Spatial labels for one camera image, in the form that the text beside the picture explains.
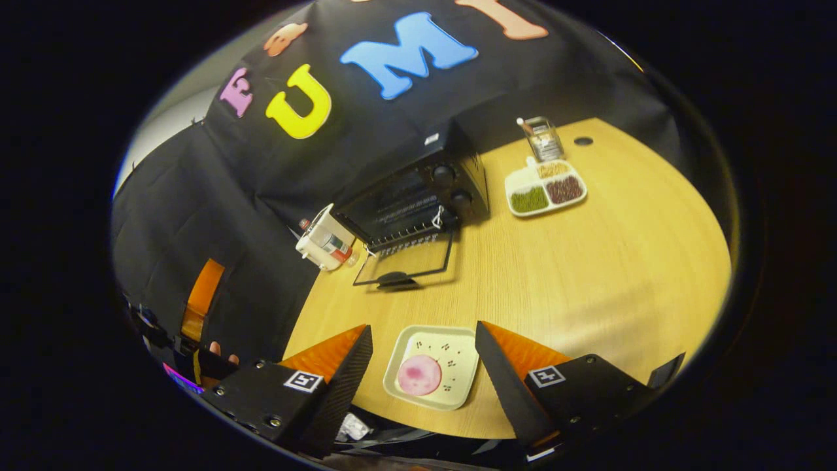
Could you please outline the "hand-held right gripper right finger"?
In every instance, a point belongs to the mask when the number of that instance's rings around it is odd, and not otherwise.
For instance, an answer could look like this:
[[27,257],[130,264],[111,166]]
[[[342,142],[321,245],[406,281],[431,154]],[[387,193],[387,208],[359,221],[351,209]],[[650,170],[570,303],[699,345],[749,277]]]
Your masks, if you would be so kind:
[[655,396],[599,355],[569,358],[485,321],[477,323],[475,348],[529,463],[604,434]]

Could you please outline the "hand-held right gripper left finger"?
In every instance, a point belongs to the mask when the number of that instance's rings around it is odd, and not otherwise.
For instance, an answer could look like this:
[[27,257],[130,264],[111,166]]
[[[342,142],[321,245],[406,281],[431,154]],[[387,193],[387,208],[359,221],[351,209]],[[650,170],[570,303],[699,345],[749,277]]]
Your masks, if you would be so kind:
[[281,362],[242,362],[200,399],[259,438],[322,459],[372,355],[373,329],[361,324]]

